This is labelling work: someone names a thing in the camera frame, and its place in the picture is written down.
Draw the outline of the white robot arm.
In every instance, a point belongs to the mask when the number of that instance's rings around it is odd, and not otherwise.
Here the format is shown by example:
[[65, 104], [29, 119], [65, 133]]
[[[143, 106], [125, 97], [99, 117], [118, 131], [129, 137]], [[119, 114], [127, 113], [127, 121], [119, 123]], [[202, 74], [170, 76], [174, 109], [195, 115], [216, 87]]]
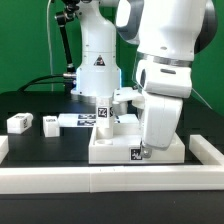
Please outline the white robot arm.
[[[114, 97], [114, 110], [132, 101], [143, 110], [141, 153], [171, 144], [183, 100], [192, 90], [195, 54], [214, 38], [217, 16], [212, 0], [81, 0], [82, 63], [73, 93], [93, 101]], [[136, 89], [121, 87], [116, 66], [116, 37], [137, 46]]]

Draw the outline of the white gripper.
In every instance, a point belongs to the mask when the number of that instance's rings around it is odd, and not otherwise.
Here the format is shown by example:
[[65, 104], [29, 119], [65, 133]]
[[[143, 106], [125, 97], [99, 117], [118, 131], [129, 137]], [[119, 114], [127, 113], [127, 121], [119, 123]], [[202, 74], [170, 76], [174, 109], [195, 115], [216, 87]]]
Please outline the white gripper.
[[167, 150], [170, 146], [180, 118], [183, 101], [181, 98], [162, 96], [132, 87], [115, 89], [113, 107], [116, 115], [127, 113], [125, 103], [131, 101], [142, 109], [140, 155], [150, 158], [152, 149]]

